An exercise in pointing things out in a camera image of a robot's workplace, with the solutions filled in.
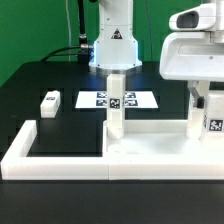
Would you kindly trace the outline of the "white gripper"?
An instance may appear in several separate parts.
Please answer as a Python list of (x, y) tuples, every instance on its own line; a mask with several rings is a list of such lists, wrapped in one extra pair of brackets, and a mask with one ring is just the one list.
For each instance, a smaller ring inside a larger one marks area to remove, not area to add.
[(160, 74), (189, 81), (192, 107), (203, 109), (199, 80), (224, 82), (224, 2), (202, 2), (174, 14), (169, 27), (172, 33), (162, 46)]

